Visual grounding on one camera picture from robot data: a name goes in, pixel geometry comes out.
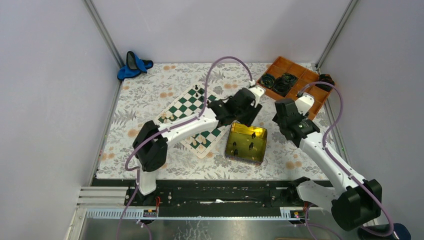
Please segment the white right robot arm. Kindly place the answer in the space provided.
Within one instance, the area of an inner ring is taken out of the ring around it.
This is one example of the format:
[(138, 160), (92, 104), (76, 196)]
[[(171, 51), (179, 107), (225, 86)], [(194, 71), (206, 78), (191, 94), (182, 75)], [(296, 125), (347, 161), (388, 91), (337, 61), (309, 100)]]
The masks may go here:
[(320, 128), (306, 113), (315, 100), (304, 94), (297, 100), (283, 98), (275, 104), (273, 117), (280, 132), (306, 153), (331, 182), (333, 189), (320, 186), (307, 177), (296, 180), (287, 191), (287, 201), (293, 206), (310, 202), (331, 213), (345, 231), (351, 231), (381, 216), (382, 186), (349, 166), (340, 155), (325, 144)]

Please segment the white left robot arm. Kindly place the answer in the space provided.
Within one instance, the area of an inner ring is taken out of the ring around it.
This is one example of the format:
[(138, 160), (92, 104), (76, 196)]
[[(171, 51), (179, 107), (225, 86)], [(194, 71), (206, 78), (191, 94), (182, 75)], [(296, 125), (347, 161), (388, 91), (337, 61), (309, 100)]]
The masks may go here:
[(187, 137), (233, 122), (251, 126), (262, 108), (260, 100), (265, 92), (264, 88), (253, 84), (225, 99), (212, 100), (204, 94), (200, 98), (203, 106), (199, 113), (160, 125), (152, 120), (146, 122), (134, 140), (134, 151), (130, 154), (138, 160), (136, 199), (144, 206), (154, 202), (157, 170), (165, 164), (169, 148)]

